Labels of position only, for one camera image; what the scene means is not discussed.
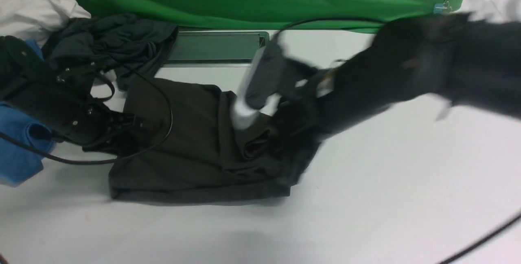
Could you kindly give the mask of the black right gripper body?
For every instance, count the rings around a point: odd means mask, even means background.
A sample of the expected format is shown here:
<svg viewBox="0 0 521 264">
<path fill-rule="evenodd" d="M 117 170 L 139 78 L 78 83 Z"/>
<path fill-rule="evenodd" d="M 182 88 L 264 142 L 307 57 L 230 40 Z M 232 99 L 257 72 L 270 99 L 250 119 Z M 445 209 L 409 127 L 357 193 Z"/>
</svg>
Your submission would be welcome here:
<svg viewBox="0 0 521 264">
<path fill-rule="evenodd" d="M 279 106 L 281 136 L 321 142 L 396 103 L 436 92 L 446 74 L 427 62 L 439 59 L 437 44 L 451 42 L 445 34 L 451 19 L 431 15 L 384 24 L 365 50 L 317 73 L 299 90 L 297 101 Z"/>
</svg>

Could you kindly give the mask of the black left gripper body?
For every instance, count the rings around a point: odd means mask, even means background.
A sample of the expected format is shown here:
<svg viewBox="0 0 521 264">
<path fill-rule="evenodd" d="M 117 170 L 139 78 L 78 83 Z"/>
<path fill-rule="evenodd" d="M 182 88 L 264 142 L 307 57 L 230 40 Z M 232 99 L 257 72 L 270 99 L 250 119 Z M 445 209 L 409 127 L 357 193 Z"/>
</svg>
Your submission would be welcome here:
<svg viewBox="0 0 521 264">
<path fill-rule="evenodd" d="M 133 114 L 110 110 L 88 85 L 99 79 L 115 88 L 94 62 L 53 69 L 25 41 L 1 37 L 1 101 L 53 131 L 54 139 L 86 152 L 134 152 L 132 130 L 141 124 Z"/>
</svg>

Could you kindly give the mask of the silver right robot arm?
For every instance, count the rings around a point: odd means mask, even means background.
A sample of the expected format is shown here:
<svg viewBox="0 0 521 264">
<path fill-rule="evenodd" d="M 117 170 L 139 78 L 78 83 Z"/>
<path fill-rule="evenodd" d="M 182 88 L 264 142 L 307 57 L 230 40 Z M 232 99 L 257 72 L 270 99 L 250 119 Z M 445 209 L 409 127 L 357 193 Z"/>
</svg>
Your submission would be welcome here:
<svg viewBox="0 0 521 264">
<path fill-rule="evenodd" d="M 520 118 L 520 23 L 470 21 L 469 14 L 402 18 L 382 26 L 351 59 L 310 80 L 281 104 L 281 136 L 321 142 L 396 103 L 439 95 Z"/>
</svg>

